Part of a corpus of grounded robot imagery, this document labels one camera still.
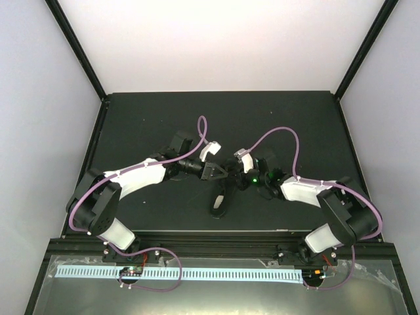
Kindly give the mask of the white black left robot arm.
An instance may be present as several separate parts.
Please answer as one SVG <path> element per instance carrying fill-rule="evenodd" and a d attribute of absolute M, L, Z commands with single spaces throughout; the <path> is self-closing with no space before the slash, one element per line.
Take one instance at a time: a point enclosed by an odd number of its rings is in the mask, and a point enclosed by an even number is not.
<path fill-rule="evenodd" d="M 103 173 L 95 169 L 87 171 L 66 206 L 69 227 L 113 244 L 127 262 L 137 260 L 141 246 L 135 241 L 135 234 L 116 218 L 122 198 L 181 172 L 200 180 L 223 179 L 228 175 L 220 165 L 207 159 L 221 149 L 218 142 L 203 139 L 201 143 L 205 146 L 197 158 L 192 154 L 200 147 L 191 149 L 192 143 L 192 138 L 177 133 L 170 145 L 138 164 Z"/>

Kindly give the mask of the black canvas shoe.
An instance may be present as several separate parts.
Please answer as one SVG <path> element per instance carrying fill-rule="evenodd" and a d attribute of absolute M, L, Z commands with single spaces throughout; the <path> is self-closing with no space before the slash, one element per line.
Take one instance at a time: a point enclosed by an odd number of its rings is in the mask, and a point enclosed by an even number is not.
<path fill-rule="evenodd" d="M 222 167 L 227 177 L 219 179 L 212 191 L 210 215 L 215 219 L 225 216 L 234 194 L 242 187 L 242 165 L 237 159 L 227 159 Z"/>

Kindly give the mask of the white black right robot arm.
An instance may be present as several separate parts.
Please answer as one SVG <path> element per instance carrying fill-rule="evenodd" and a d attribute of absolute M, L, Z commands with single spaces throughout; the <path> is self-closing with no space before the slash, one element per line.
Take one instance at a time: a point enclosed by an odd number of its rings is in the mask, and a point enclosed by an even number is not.
<path fill-rule="evenodd" d="M 327 249 L 351 246 L 377 232 L 381 215 L 348 177 L 339 181 L 308 180 L 284 173 L 273 156 L 255 158 L 246 149 L 234 154 L 241 165 L 236 175 L 239 188 L 253 185 L 274 199 L 304 203 L 321 209 L 325 224 L 307 234 L 297 255 L 305 264 L 314 264 Z"/>

